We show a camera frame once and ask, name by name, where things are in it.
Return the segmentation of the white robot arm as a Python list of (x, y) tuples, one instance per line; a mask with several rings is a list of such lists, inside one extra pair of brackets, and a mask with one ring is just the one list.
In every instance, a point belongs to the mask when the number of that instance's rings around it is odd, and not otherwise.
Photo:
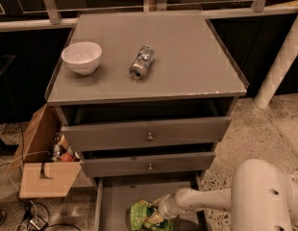
[(298, 222), (298, 185), (266, 161), (249, 159), (238, 166), (229, 189), (179, 189), (159, 199), (146, 220), (159, 224), (206, 208), (229, 212), (232, 231), (292, 231)]

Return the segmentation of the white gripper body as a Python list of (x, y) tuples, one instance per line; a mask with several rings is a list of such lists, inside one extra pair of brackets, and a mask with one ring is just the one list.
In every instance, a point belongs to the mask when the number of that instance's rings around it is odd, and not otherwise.
[(168, 194), (160, 199), (158, 207), (160, 215), (164, 219), (174, 219), (178, 216), (178, 208), (174, 196)]

